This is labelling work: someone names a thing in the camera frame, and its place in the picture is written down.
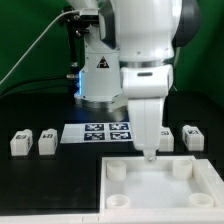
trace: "white cable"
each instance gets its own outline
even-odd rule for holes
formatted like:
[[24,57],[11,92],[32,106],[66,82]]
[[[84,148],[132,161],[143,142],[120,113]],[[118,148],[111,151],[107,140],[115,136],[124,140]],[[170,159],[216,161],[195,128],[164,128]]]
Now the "white cable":
[[56,17],[50,25],[43,31],[43,33],[36,39],[36,41],[29,47],[29,49],[24,53],[24,55],[17,61],[17,63],[12,67],[12,69],[8,72],[8,74],[0,81],[0,85],[12,74],[12,72],[18,67],[18,65],[23,61],[23,59],[29,54],[29,52],[34,48],[34,46],[42,39],[42,37],[48,32],[48,30],[56,23],[62,16],[74,14],[79,12],[78,10],[64,12]]

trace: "black and white pattern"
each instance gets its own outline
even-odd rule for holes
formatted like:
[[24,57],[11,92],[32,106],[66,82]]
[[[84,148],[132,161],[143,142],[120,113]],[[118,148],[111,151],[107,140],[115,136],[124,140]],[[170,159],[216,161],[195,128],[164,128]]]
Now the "black and white pattern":
[[127,131],[129,130],[127,123],[109,124],[111,131]]
[[53,138],[53,134],[44,134],[43,138]]
[[161,135],[169,135],[169,132],[168,131],[162,131]]
[[188,133],[190,135],[198,135],[199,134],[198,131],[196,131],[196,130],[189,130]]
[[84,141],[104,141],[105,134],[104,133],[85,133]]
[[111,140],[129,140],[131,139],[130,132],[111,132]]
[[86,124],[85,131],[104,131],[104,124]]
[[25,139],[26,138],[26,135],[17,135],[16,136],[16,139]]

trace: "white box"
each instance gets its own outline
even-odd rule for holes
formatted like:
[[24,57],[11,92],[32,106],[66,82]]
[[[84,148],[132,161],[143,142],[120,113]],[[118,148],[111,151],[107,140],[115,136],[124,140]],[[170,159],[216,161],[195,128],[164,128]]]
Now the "white box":
[[161,128],[159,152],[173,152],[174,137],[169,128]]
[[182,129],[182,140],[189,151],[204,150],[204,136],[197,127],[184,126]]
[[32,145],[33,134],[31,130],[17,131],[10,142],[11,154],[12,156],[26,156]]
[[40,155],[54,155],[58,144],[57,131],[48,129],[43,131],[38,141]]
[[[123,161],[127,173],[124,181],[107,178],[108,161]],[[192,177],[180,180],[173,176],[173,161],[189,160],[193,164]],[[101,173],[100,222],[147,224],[203,224],[224,223],[224,183],[208,160],[196,160],[193,156],[158,157],[155,163],[147,163],[143,157],[103,158]],[[125,198],[114,202],[117,208],[107,208],[107,199],[126,196],[130,208],[122,205]],[[213,207],[192,207],[192,195],[207,195],[213,199]]]

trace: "white plastic part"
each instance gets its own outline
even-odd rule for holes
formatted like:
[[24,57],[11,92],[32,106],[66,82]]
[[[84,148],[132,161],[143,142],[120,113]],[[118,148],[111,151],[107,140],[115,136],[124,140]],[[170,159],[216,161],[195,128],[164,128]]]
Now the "white plastic part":
[[130,199],[122,194],[112,195],[108,197],[106,201],[107,209],[124,209],[130,207],[131,207]]
[[141,6],[136,0],[111,2],[120,61],[157,61],[174,56],[172,39],[177,30],[182,1],[142,0]]
[[12,156],[26,156],[33,145],[33,134],[29,129],[17,131],[10,142]]
[[160,152],[173,152],[174,149],[174,137],[169,128],[161,128],[160,134]]
[[134,146],[143,151],[146,160],[155,160],[164,101],[173,83],[172,66],[123,68],[121,72]]
[[58,144],[57,130],[43,131],[38,141],[40,155],[54,155]]
[[122,68],[123,92],[129,98],[166,97],[173,83],[171,65],[153,68]]
[[189,151],[204,150],[204,136],[197,127],[184,126],[182,129],[182,140]]
[[214,199],[207,194],[195,193],[189,197],[189,207],[212,208],[214,207]]
[[118,161],[107,162],[107,178],[111,181],[123,181],[126,178],[126,163]]
[[85,66],[79,73],[75,98],[89,102],[112,102],[122,94],[118,51],[100,40],[99,27],[88,27],[84,37]]
[[192,178],[193,162],[191,160],[176,159],[173,161],[173,176],[178,180]]

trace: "cable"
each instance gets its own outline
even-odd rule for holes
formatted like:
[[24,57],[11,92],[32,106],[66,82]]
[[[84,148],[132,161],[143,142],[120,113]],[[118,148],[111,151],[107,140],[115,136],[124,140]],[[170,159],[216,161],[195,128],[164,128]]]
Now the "cable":
[[0,96],[0,98],[3,98],[5,96],[10,96],[10,95],[16,95],[16,94],[20,94],[20,93],[30,92],[30,91],[39,91],[39,90],[43,90],[43,89],[58,88],[58,87],[68,87],[68,85],[56,85],[56,86],[47,86],[47,87],[41,87],[41,88],[26,89],[26,90],[22,90],[19,92],[10,93],[10,94],[6,94],[4,96]]
[[23,54],[23,56],[17,61],[17,63],[12,67],[12,69],[8,72],[8,74],[0,81],[0,86],[4,83],[4,81],[12,74],[12,72],[18,67],[18,65],[23,61],[23,59],[29,54],[29,52],[35,47],[35,45],[42,39],[42,37],[48,32],[48,30],[63,16],[69,14],[75,14],[79,12],[78,10],[64,12],[57,16],[42,32],[42,34],[34,41],[34,43],[28,48],[28,50]]
[[178,63],[178,60],[179,60],[179,57],[180,57],[180,50],[181,50],[180,47],[178,47],[176,49],[176,56],[175,56],[174,63],[173,63],[174,68],[176,68],[176,66],[177,66],[177,63]]
[[44,82],[44,81],[51,81],[51,80],[60,80],[60,79],[66,79],[66,77],[65,76],[56,76],[56,77],[39,78],[39,79],[31,79],[31,80],[22,81],[20,83],[16,83],[16,84],[6,88],[5,90],[3,90],[0,94],[0,96],[4,96],[5,94],[10,92],[11,90],[16,89],[17,87],[20,87],[20,86],[23,86],[23,85],[30,84],[30,83]]

